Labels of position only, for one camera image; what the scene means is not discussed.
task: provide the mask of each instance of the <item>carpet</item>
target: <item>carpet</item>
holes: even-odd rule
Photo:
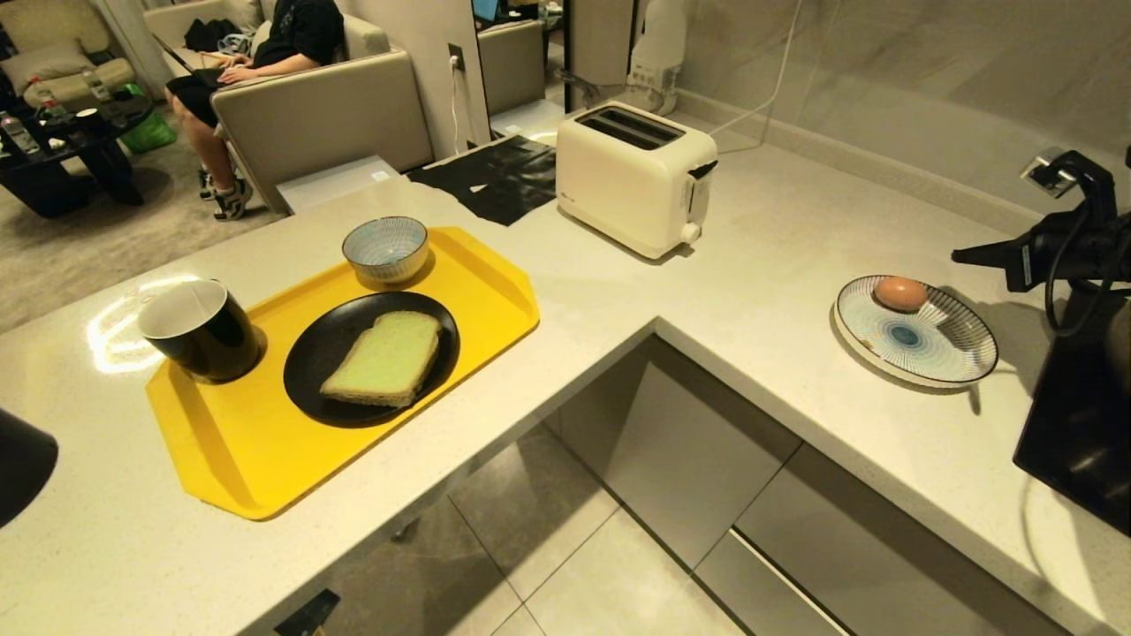
[[[167,106],[158,112],[179,128]],[[286,216],[260,206],[239,221],[215,221],[216,204],[198,194],[199,160],[179,129],[175,143],[130,161],[146,201],[138,207],[96,191],[83,209],[43,218],[0,188],[0,333]],[[85,173],[78,160],[64,166]]]

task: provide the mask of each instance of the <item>brown egg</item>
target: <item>brown egg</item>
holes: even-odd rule
[[[926,287],[918,281],[888,276],[875,285],[875,300],[896,311],[918,311],[926,304]]]

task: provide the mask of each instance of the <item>power outlet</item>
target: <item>power outlet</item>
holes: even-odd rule
[[[464,50],[455,44],[448,44],[448,54],[456,57],[456,69],[461,71],[467,71],[467,67],[464,65]]]

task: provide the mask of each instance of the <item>yellow tray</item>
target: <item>yellow tray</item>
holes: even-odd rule
[[[248,311],[267,336],[267,351],[247,376],[205,385],[166,360],[146,385],[187,492],[241,517],[270,518],[537,326],[523,270],[458,227],[431,227],[429,239],[431,272],[397,289],[434,298],[456,319],[459,360],[448,380],[395,419],[364,429],[319,423],[291,402],[283,366],[299,335],[330,309],[373,293],[342,263]]]

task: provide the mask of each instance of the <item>black bag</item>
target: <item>black bag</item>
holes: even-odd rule
[[[240,33],[240,29],[232,24],[232,20],[209,20],[205,24],[197,18],[184,34],[184,46],[190,51],[218,51],[219,41],[233,33]]]

